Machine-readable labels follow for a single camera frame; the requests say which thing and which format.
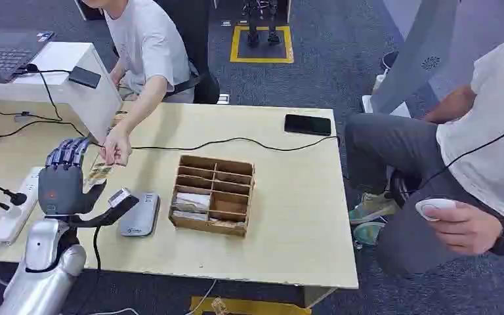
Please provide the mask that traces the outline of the person's hand holding remote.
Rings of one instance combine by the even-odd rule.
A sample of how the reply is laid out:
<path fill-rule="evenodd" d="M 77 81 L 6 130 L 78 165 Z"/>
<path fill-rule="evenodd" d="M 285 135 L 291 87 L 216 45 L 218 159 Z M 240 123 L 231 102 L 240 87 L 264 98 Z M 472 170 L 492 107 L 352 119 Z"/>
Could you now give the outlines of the person's hand holding remote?
<path fill-rule="evenodd" d="M 437 238 L 449 249 L 463 255 L 479 255 L 491 249 L 503 227 L 493 215 L 457 201 L 455 207 L 426 209 L 425 215 Z"/>

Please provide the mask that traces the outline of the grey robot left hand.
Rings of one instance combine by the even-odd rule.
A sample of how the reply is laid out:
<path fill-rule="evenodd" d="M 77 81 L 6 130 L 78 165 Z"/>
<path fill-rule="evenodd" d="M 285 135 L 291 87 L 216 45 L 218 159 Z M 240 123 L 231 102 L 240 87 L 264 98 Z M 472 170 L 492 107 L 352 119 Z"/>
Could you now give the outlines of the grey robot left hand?
<path fill-rule="evenodd" d="M 50 152 L 38 176 L 38 200 L 47 216 L 90 213 L 106 181 L 83 191 L 83 158 L 90 144 L 87 137 L 68 138 Z"/>

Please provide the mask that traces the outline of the person's right hand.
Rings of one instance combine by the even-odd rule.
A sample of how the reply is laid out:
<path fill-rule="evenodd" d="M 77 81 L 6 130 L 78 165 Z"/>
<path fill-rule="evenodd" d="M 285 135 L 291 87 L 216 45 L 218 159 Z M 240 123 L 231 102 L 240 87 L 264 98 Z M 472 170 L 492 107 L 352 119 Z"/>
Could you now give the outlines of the person's right hand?
<path fill-rule="evenodd" d="M 100 157 L 107 165 L 126 166 L 132 153 L 129 131 L 122 126 L 114 127 L 100 148 Z"/>

